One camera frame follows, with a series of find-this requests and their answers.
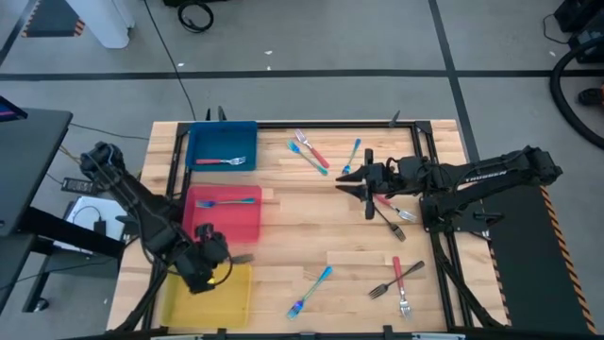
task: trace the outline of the black metal frame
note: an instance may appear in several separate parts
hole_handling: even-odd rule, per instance
[[[180,161],[180,152],[182,150],[182,144],[184,141],[184,137],[188,134],[189,128],[192,123],[178,123],[176,128],[176,140],[174,151],[172,154],[172,161],[170,164],[170,172],[168,175],[168,182],[166,187],[166,196],[168,198],[173,198],[176,187],[176,174],[178,172],[178,163]],[[427,146],[428,146],[428,157],[433,162],[438,162],[438,156],[436,153],[436,144],[434,143],[434,136],[432,134],[432,125],[430,121],[406,121],[406,122],[392,122],[389,121],[290,121],[290,122],[258,122],[259,129],[274,129],[274,128],[407,128],[411,133],[411,140],[413,142],[413,151],[415,156],[423,157],[423,150],[420,142],[421,135],[424,135],[426,138]],[[186,192],[189,189],[189,184],[191,181],[192,171],[189,167],[185,166],[184,169],[184,178],[182,182],[182,187],[180,190],[180,199],[184,199],[186,196]],[[459,251],[457,248],[457,242],[455,240],[455,235],[453,232],[449,232],[445,234],[445,238],[447,241],[449,256],[453,267],[458,274],[458,276],[463,280],[463,274],[461,272],[461,260],[459,256]],[[432,244],[432,251],[435,252],[435,244],[440,244],[439,234],[431,233],[430,241]],[[443,303],[443,312],[445,315],[445,324],[448,330],[456,327],[455,325],[455,317],[453,315],[453,306],[451,303],[451,296],[449,293],[449,287],[446,279],[446,273],[444,270],[436,263],[436,273],[438,277],[441,301]],[[158,266],[153,265],[151,272],[151,280],[152,281],[158,275]],[[472,322],[472,314],[465,299],[459,294],[459,300],[461,305],[461,315],[464,327],[473,327]],[[153,311],[154,311],[155,303],[151,303],[150,307],[147,309],[146,313],[143,316],[143,329],[148,330],[151,328],[151,322],[153,319]],[[290,335],[292,338],[300,338],[305,334],[249,334],[249,336],[244,334],[239,334],[238,338],[268,338],[271,336],[277,336],[278,338],[284,338],[284,336]],[[306,334],[309,339],[314,338],[315,334]],[[409,333],[394,333],[392,332],[392,327],[389,325],[384,326],[384,333],[352,333],[352,334],[321,334],[322,337],[332,335],[335,338],[351,338],[351,337],[362,337],[364,339],[376,338],[397,338],[397,337],[409,337]]]

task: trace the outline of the metal fork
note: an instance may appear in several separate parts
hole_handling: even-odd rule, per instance
[[[393,257],[393,265],[394,274],[397,277],[400,277],[400,259],[398,259],[398,256]],[[405,286],[403,284],[403,279],[399,279],[396,283],[398,283],[398,290],[400,291],[400,301],[398,302],[400,306],[400,313],[409,320],[411,319],[411,306],[405,297]]]
[[[234,159],[230,159],[230,160],[196,160],[195,164],[197,165],[206,165],[206,164],[220,164],[220,163],[226,163],[226,164],[231,164],[231,165],[241,165],[243,163],[245,163],[245,157],[236,157]]]

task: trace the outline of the yellow bin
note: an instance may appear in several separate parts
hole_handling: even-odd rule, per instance
[[[214,269],[221,280],[228,263]],[[247,325],[252,267],[233,265],[230,277],[211,291],[192,295],[181,277],[168,274],[161,313],[161,325],[191,328],[242,328]]]

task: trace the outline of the black panel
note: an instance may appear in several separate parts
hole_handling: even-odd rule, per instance
[[[541,189],[517,187],[483,204],[505,214],[491,238],[512,326],[589,333]]]

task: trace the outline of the utensil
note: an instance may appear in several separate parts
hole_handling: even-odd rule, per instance
[[[302,130],[297,128],[294,133],[298,141],[300,141],[300,143],[306,145],[310,149],[310,152],[312,152],[312,155],[314,155],[317,161],[319,161],[321,165],[323,165],[323,167],[325,167],[326,169],[329,168],[329,163],[323,158],[323,156],[321,156],[319,151],[317,151],[314,147],[312,147],[312,145],[310,145],[309,139],[306,138],[306,135],[304,135]]]
[[[302,153],[302,151],[300,151],[300,148],[298,147],[298,145],[296,145],[294,143],[294,141],[292,140],[288,140],[287,141],[287,146],[290,148],[290,150],[292,150],[293,152],[295,152],[296,154],[304,157],[305,160],[309,161],[310,164],[312,164],[312,166],[314,166],[315,168],[317,168],[317,170],[319,170],[319,172],[323,175],[327,175],[329,172],[326,168],[324,168],[323,166],[315,163],[313,160],[311,160],[310,158],[306,157],[305,154]]]
[[[415,216],[414,214],[412,214],[410,212],[405,212],[405,211],[398,209],[389,199],[387,199],[383,195],[374,195],[374,198],[377,199],[379,201],[379,203],[387,205],[390,208],[392,208],[396,212],[396,214],[398,214],[398,217],[400,217],[404,220],[413,222],[413,223],[415,223],[417,221],[417,216]]]
[[[393,257],[393,265],[394,265],[394,273],[399,277],[400,275],[400,260],[398,256]],[[398,290],[400,292],[400,301],[398,301],[398,305],[400,307],[400,313],[406,319],[411,319],[411,306],[405,297],[405,285],[403,284],[403,279],[398,279],[396,281],[398,283]]]
[[[209,164],[221,164],[227,163],[231,165],[241,165],[245,163],[245,157],[236,157],[230,160],[207,160],[207,159],[199,159],[195,160],[195,164],[197,165],[209,165]]]
[[[386,216],[384,216],[383,213],[381,213],[381,211],[376,208],[376,212],[381,216],[381,218],[384,219],[384,221],[386,221],[386,224],[388,225],[388,227],[390,228],[390,230],[394,233],[394,236],[396,236],[400,242],[403,242],[405,240],[407,240],[407,237],[405,236],[405,233],[403,232],[403,230],[397,226],[396,224],[390,222],[388,220],[388,218],[386,218]]]
[[[401,280],[402,278],[408,276],[410,273],[417,271],[421,268],[424,267],[424,262],[420,261],[416,264],[414,264],[411,268],[407,269],[407,271],[405,273],[403,273],[402,275],[396,276],[396,279],[388,282],[388,283],[382,283],[381,285],[379,285],[378,287],[374,288],[374,290],[372,290],[371,292],[369,292],[369,297],[371,299],[373,298],[379,298],[382,295],[384,295],[386,292],[388,292],[388,287],[390,287],[391,285],[393,285],[393,283]]]
[[[224,200],[224,201],[198,200],[195,202],[195,206],[197,208],[211,208],[218,204],[253,204],[253,203],[256,203],[256,199],[254,199],[254,198],[233,199],[233,200]]]
[[[296,316],[298,316],[300,311],[302,311],[302,309],[304,308],[304,303],[306,302],[306,300],[310,298],[310,295],[312,293],[314,293],[314,290],[317,289],[319,284],[321,284],[321,282],[323,282],[325,279],[327,279],[329,274],[331,274],[330,265],[328,265],[327,268],[325,268],[325,270],[323,271],[323,274],[321,274],[321,277],[319,277],[319,280],[317,280],[317,282],[315,282],[314,285],[310,288],[309,292],[305,296],[303,296],[301,299],[299,299],[298,301],[295,302],[294,306],[287,313],[287,318],[292,320]]]
[[[359,148],[359,145],[361,145],[361,138],[357,138],[357,140],[355,141],[355,147],[352,149],[352,154],[350,155],[350,159],[348,160],[348,163],[344,167],[344,170],[342,170],[342,175],[350,174],[350,163],[355,158],[355,154],[357,153],[357,149]]]

